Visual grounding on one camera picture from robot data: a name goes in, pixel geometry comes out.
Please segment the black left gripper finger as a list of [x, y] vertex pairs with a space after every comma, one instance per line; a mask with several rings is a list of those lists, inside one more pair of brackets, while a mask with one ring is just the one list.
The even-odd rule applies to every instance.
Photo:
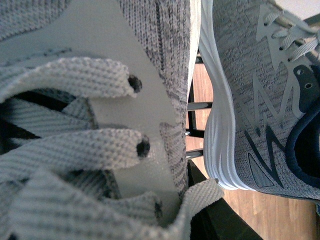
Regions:
[[223, 198], [192, 218], [190, 238], [192, 240], [261, 239]]

